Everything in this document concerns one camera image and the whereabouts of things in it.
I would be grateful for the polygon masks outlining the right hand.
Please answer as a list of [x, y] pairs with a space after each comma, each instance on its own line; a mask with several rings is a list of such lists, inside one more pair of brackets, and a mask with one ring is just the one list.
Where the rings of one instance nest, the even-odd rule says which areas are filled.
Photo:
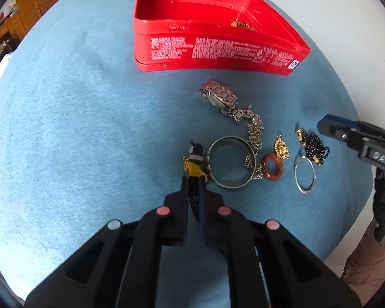
[[373, 218], [356, 249], [346, 260], [341, 279], [367, 304], [385, 281], [385, 244], [375, 239]]

